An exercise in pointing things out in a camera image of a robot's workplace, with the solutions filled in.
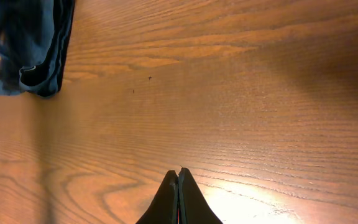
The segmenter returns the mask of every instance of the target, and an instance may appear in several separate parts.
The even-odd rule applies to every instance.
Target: hardwood floor
[[[358,1],[77,0],[61,93],[0,96],[0,223],[135,223],[180,166],[224,223],[358,223]]]

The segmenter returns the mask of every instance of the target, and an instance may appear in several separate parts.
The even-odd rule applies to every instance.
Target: blue denim
[[[62,87],[74,0],[0,0],[0,95]]]

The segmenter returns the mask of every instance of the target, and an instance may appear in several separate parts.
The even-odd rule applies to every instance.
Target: jeans
[[[0,95],[62,87],[74,0],[0,0]]]

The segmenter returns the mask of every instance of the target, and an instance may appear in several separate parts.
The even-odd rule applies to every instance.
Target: wooden surface
[[[0,223],[134,223],[180,166],[224,223],[358,223],[358,0],[77,0],[64,82],[0,96]]]

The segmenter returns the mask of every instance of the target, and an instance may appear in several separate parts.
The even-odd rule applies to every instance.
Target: denim fabric
[[[0,95],[60,91],[74,0],[0,0]]]

